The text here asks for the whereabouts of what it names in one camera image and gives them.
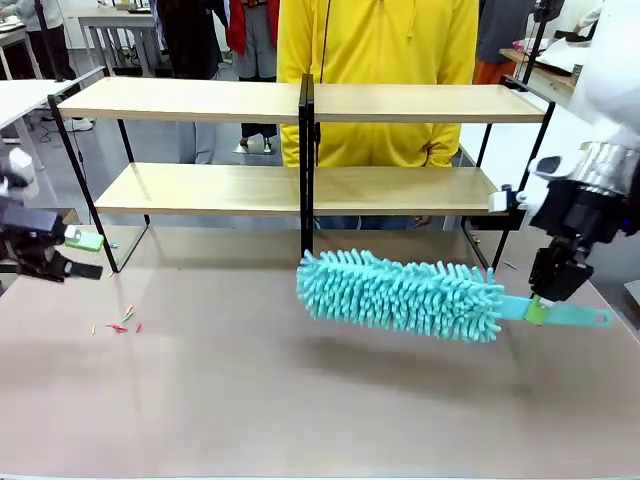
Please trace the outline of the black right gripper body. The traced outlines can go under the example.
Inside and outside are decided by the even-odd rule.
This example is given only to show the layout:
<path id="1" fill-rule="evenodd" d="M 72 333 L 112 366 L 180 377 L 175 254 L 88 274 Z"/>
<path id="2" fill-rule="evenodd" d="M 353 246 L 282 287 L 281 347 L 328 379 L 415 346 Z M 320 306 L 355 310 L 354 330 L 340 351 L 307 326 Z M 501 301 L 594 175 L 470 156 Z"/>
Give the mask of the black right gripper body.
<path id="1" fill-rule="evenodd" d="M 610 243 L 625 213 L 625 197 L 580 182 L 550 182 L 532 225 L 552 238 L 537 260 L 583 260 L 596 243 Z"/>

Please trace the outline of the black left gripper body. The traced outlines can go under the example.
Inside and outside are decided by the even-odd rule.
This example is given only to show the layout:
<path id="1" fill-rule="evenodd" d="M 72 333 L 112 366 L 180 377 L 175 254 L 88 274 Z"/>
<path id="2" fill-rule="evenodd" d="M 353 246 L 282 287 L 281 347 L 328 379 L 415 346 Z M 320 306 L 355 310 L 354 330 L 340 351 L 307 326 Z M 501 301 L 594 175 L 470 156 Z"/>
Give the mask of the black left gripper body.
<path id="1" fill-rule="evenodd" d="M 16 264 L 16 272 L 63 282 L 65 258 L 56 250 L 65 241 L 65 224 L 54 211 L 20 204 L 1 208 L 1 259 Z"/>

